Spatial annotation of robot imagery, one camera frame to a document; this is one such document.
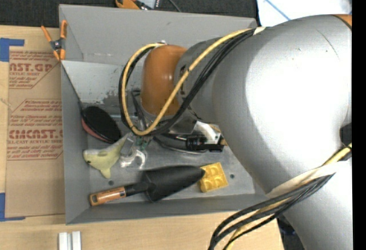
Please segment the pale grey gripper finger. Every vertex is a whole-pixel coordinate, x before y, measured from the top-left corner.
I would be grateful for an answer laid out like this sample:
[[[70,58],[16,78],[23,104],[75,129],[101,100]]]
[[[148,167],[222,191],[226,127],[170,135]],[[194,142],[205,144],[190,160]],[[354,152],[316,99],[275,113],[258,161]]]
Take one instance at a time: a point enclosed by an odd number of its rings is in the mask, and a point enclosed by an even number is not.
[[[127,137],[121,149],[121,157],[130,157],[132,155],[132,147],[134,145],[134,138]]]

